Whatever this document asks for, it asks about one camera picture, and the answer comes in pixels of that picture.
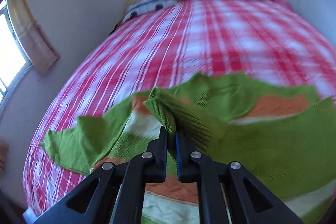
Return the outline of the green orange knit sweater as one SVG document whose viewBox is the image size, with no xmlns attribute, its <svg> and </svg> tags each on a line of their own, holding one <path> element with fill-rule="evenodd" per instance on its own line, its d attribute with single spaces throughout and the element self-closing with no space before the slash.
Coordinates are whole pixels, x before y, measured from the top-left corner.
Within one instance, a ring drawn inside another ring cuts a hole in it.
<svg viewBox="0 0 336 224">
<path fill-rule="evenodd" d="M 41 147 L 57 165 L 89 175 L 146 150 L 164 128 L 181 130 L 214 161 L 238 161 L 305 223 L 331 205 L 335 184 L 335 106 L 314 87 L 273 86 L 242 73 L 196 73 L 169 89 L 137 92 L 100 117 L 48 131 Z"/>
</svg>

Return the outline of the red white plaid bedspread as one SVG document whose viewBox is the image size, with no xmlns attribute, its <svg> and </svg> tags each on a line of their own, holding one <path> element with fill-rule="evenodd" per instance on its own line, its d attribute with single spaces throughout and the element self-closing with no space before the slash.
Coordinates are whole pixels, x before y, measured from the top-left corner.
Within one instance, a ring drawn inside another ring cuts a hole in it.
<svg viewBox="0 0 336 224">
<path fill-rule="evenodd" d="M 335 97 L 335 46 L 276 1 L 186 0 L 120 26 L 76 69 L 52 101 L 23 170 L 27 205 L 42 214 L 83 176 L 53 163 L 40 147 L 48 130 L 103 115 L 139 90 L 169 88 L 194 73 L 243 71 L 274 85 L 313 85 Z"/>
</svg>

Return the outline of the beige side window curtain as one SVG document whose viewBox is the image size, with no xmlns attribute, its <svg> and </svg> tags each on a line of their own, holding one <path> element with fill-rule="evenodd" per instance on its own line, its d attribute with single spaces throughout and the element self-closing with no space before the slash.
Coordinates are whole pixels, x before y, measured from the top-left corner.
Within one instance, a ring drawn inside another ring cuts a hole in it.
<svg viewBox="0 0 336 224">
<path fill-rule="evenodd" d="M 39 75 L 45 75 L 60 59 L 27 0 L 7 0 L 9 16 L 18 40 Z"/>
</svg>

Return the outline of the side window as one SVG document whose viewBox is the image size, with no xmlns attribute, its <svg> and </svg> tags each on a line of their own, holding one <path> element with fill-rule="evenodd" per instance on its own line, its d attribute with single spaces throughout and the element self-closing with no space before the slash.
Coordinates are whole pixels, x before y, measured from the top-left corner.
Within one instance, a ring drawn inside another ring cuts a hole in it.
<svg viewBox="0 0 336 224">
<path fill-rule="evenodd" d="M 1 1 L 0 18 L 1 107 L 4 107 L 20 80 L 31 68 L 10 20 L 7 1 Z"/>
</svg>

